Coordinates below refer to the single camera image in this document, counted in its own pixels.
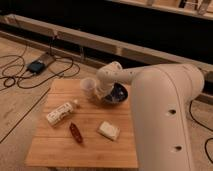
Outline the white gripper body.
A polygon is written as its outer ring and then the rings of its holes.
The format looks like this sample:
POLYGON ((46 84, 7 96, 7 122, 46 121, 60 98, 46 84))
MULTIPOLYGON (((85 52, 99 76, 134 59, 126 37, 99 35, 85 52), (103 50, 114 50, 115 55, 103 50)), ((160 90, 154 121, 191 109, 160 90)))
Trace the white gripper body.
POLYGON ((95 95, 99 100, 105 98, 107 95, 111 93, 113 90, 113 84, 107 84, 103 82, 98 82, 95 88, 95 95))

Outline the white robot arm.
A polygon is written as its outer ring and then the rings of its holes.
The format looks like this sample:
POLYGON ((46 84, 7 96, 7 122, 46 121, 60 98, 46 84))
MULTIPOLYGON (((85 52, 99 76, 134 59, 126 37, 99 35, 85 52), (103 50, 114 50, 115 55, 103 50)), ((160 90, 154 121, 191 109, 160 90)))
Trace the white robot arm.
POLYGON ((124 69, 112 62, 97 71, 98 96, 115 83, 131 86, 132 114, 139 171, 195 171, 186 105, 204 87, 192 64, 158 64, 124 69))

